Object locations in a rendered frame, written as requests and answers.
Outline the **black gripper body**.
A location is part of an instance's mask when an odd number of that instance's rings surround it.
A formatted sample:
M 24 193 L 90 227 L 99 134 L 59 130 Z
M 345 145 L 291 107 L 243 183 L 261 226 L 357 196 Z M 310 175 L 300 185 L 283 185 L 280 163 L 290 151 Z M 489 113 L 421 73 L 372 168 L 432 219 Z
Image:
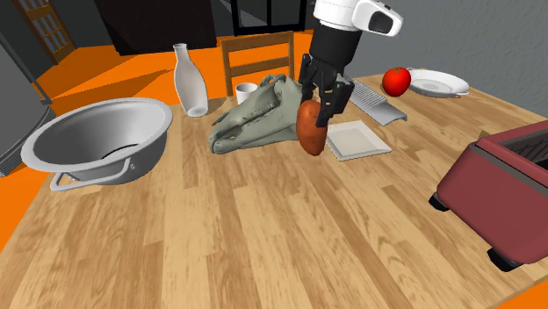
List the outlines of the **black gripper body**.
M 361 31 L 345 31 L 317 24 L 309 54 L 313 62 L 318 62 L 325 72 L 332 76 L 344 75 L 344 69 L 352 61 L 361 35 Z

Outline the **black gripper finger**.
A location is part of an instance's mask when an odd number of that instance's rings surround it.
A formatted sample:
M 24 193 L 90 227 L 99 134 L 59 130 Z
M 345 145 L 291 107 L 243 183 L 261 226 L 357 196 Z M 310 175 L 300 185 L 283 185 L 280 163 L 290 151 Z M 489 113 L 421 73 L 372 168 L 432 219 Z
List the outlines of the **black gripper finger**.
M 354 83 L 351 79 L 337 73 L 331 84 L 328 84 L 328 79 L 321 75 L 316 85 L 321 99 L 316 126 L 326 127 L 334 115 L 343 113 L 354 90 Z
M 320 78 L 321 62 L 311 54 L 303 54 L 299 71 L 299 84 L 301 86 L 301 102 L 307 100 L 320 100 L 321 87 L 315 82 Z

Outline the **brown potato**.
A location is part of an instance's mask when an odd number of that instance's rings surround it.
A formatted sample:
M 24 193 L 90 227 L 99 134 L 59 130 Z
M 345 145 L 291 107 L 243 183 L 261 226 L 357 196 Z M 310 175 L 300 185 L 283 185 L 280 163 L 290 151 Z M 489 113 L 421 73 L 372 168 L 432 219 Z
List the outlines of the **brown potato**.
M 296 119 L 296 133 L 303 149 L 312 156 L 319 155 L 323 150 L 328 134 L 327 126 L 316 125 L 321 104 L 315 100 L 304 101 Z

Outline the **grey metal grater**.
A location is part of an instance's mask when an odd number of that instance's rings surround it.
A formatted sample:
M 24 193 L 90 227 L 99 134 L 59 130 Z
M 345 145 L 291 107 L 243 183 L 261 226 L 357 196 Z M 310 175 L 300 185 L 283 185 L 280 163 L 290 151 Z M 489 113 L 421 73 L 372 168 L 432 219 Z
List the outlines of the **grey metal grater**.
M 407 121 L 406 113 L 389 104 L 386 97 L 358 80 L 354 82 L 350 101 L 382 126 L 395 120 Z

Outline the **white square plate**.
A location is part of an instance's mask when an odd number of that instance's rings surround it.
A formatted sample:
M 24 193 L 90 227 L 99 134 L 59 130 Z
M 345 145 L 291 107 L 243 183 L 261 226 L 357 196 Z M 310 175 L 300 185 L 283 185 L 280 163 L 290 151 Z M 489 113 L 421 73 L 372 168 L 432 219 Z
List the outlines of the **white square plate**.
M 330 125 L 326 142 L 340 162 L 393 151 L 361 120 Z

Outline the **wooden chair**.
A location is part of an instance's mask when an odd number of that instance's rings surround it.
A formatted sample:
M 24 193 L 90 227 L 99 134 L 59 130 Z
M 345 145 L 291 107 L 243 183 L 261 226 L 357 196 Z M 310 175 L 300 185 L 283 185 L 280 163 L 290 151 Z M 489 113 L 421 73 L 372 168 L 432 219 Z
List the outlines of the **wooden chair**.
M 226 93 L 231 97 L 233 92 L 232 78 L 249 75 L 261 71 L 266 71 L 274 68 L 288 67 L 288 73 L 291 78 L 294 78 L 294 34 L 293 32 L 276 32 L 269 34 L 258 34 L 243 38 L 235 38 L 230 40 L 222 40 L 220 49 L 223 60 L 223 69 L 225 75 Z M 269 60 L 256 61 L 238 66 L 232 66 L 229 60 L 229 54 L 242 50 L 250 50 L 259 47 L 270 47 L 275 45 L 286 44 L 288 47 L 288 55 Z

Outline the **red tomato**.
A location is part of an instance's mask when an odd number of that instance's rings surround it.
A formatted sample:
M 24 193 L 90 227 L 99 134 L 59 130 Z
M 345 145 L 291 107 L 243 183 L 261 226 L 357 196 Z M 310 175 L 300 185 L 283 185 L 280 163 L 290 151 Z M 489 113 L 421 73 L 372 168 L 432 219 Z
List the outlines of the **red tomato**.
M 403 67 L 391 68 L 382 78 L 382 88 L 391 97 L 403 95 L 411 83 L 410 72 Z

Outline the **white cup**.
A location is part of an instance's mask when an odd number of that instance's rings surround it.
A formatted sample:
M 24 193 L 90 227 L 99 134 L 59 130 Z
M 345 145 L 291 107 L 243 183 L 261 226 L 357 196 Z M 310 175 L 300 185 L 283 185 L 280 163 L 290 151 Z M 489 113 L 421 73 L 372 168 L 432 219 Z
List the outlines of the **white cup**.
M 258 85 L 255 83 L 240 83 L 235 86 L 235 94 L 237 104 L 243 103 L 249 96 L 258 89 Z

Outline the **grey-green animal skull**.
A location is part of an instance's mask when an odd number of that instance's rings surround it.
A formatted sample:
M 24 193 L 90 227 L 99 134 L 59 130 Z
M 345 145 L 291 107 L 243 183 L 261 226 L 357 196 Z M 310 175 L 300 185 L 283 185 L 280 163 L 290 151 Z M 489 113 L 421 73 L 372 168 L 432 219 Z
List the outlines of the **grey-green animal skull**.
M 266 75 L 250 96 L 213 122 L 208 147 L 220 155 L 296 140 L 302 89 L 291 77 Z

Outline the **black-framed window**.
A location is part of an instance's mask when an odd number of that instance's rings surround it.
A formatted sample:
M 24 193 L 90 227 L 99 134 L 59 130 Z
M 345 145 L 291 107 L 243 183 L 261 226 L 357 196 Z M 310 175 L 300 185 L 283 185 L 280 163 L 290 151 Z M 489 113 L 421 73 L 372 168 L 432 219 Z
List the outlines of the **black-framed window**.
M 307 0 L 229 0 L 235 36 L 303 31 Z

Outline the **white round plate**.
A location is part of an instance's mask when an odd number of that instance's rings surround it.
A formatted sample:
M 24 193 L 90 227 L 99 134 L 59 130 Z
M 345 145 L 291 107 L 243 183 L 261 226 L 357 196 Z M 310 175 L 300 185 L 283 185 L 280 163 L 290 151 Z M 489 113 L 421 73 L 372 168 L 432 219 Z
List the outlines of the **white round plate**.
M 411 75 L 409 89 L 427 97 L 457 97 L 469 94 L 469 84 L 451 74 L 429 69 L 407 68 Z

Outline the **white bottle vase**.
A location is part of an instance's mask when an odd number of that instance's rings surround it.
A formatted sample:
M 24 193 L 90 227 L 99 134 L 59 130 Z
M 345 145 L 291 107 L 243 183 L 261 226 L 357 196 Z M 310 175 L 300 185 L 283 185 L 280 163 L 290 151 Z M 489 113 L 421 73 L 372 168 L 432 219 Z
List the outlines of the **white bottle vase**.
M 177 43 L 173 46 L 177 63 L 174 70 L 174 84 L 180 104 L 185 113 L 192 118 L 205 116 L 208 113 L 208 96 L 206 83 L 191 60 L 187 45 Z

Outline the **wooden table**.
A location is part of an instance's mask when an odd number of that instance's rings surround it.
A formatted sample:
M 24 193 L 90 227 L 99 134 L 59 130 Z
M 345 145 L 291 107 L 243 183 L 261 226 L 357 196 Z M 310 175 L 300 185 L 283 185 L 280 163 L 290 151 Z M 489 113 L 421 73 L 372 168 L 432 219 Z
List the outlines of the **wooden table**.
M 548 277 L 505 274 L 429 197 L 465 146 L 539 116 L 478 90 L 408 92 L 369 127 L 388 154 L 346 162 L 296 142 L 212 154 L 215 99 L 172 105 L 165 153 L 120 186 L 40 188 L 0 252 L 0 309 L 487 309 Z

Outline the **dark cabinet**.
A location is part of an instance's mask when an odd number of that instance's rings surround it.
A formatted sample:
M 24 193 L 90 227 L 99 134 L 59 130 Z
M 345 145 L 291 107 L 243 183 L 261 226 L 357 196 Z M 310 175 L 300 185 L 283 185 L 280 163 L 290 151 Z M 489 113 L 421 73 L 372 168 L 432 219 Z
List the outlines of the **dark cabinet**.
M 211 0 L 94 0 L 121 55 L 168 52 L 217 44 Z

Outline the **red toaster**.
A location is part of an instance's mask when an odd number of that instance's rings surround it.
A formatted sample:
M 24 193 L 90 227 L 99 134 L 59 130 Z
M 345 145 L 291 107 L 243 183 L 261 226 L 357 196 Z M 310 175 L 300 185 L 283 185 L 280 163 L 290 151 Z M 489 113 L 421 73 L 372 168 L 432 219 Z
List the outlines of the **red toaster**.
M 489 244 L 502 271 L 548 257 L 548 119 L 470 143 L 429 203 Z

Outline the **wooden door with panes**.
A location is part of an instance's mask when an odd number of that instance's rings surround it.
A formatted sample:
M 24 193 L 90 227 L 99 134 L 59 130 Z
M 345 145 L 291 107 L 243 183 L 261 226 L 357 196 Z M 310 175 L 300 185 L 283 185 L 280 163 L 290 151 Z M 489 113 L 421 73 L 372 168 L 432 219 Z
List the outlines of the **wooden door with panes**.
M 76 46 L 50 0 L 11 0 L 54 65 Z

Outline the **grey refrigerator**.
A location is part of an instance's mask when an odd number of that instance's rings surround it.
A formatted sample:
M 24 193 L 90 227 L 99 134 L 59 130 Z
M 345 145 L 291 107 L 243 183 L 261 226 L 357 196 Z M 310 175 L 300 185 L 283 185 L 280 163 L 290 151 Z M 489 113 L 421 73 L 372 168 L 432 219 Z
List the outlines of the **grey refrigerator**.
M 22 163 L 21 148 L 56 117 L 49 96 L 0 33 L 0 177 Z

